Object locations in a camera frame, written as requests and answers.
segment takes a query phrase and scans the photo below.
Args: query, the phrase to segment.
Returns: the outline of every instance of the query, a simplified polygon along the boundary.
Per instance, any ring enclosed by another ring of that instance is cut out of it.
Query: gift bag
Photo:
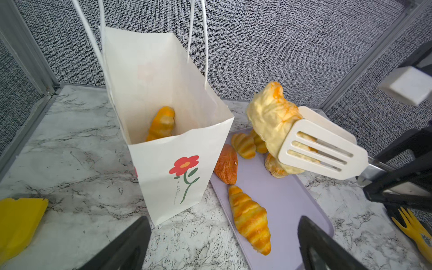
[[[155,225],[199,203],[210,180],[234,116],[173,33],[136,33],[105,27],[102,0],[102,52],[78,1],[74,6],[104,72],[108,96],[135,166]],[[173,136],[145,142],[160,108],[175,111]]]

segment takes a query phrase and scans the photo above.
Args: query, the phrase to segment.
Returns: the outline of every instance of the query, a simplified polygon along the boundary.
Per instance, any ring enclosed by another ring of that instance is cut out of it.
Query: marble table surface
[[[226,104],[232,130],[249,127],[247,103]],[[368,269],[431,267],[354,179],[299,177],[332,221],[334,240]],[[0,182],[6,197],[43,197],[49,205],[31,244],[5,270],[77,269],[148,215],[104,89],[62,89]],[[210,184],[199,204],[153,226],[143,269],[248,269]]]

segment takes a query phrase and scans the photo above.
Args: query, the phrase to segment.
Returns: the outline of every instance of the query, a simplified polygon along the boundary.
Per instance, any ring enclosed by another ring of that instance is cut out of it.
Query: pastry
[[[231,145],[225,144],[213,171],[222,182],[234,185],[237,181],[237,164],[237,153]]]
[[[254,131],[251,131],[251,136],[254,138],[254,144],[257,147],[257,152],[260,154],[267,153],[266,143],[261,139],[261,137]]]
[[[249,243],[263,255],[271,251],[270,230],[267,221],[267,211],[251,197],[244,194],[241,188],[228,188],[229,204],[231,205],[235,227]]]
[[[174,116],[173,108],[162,107],[153,119],[146,142],[171,136],[174,129]]]
[[[280,83],[271,82],[267,84],[264,90],[255,94],[246,108],[246,114],[252,122],[254,131],[266,142],[269,153],[277,160],[279,165],[289,174],[304,172],[300,168],[281,163],[277,158],[279,150],[292,125],[297,120],[303,119],[299,113],[299,108],[294,103],[287,101],[283,96],[283,89]],[[300,136],[316,141],[314,137],[304,133],[301,133]],[[295,145],[308,151],[316,151],[302,143],[296,142]],[[319,160],[292,150],[289,153],[319,163]]]
[[[277,160],[270,153],[267,155],[264,165],[271,175],[276,178],[284,178],[285,176],[289,175],[289,173],[287,173],[282,168],[282,166],[279,165],[279,162],[277,162]]]
[[[236,133],[231,138],[231,145],[235,151],[244,159],[253,159],[257,147],[251,135]]]

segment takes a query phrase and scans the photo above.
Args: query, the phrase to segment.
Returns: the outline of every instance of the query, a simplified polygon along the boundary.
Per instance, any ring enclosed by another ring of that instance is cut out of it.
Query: flower center
[[[186,162],[185,164],[183,164],[182,166],[180,166],[180,168],[188,167],[189,164],[190,164],[190,162],[188,161],[188,162]]]

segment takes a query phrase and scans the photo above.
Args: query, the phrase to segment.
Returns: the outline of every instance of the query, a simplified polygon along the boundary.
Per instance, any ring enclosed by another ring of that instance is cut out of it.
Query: purple tray
[[[231,144],[233,134],[250,131],[251,128],[232,132],[228,134],[226,143]],[[236,185],[267,210],[272,245],[267,256],[254,250],[237,231],[228,200],[228,185],[214,173],[210,182],[250,269],[300,269],[303,265],[297,237],[300,217],[309,217],[330,237],[334,235],[333,225],[296,175],[281,179],[271,176],[264,166],[266,156],[257,153],[249,160],[238,156]]]

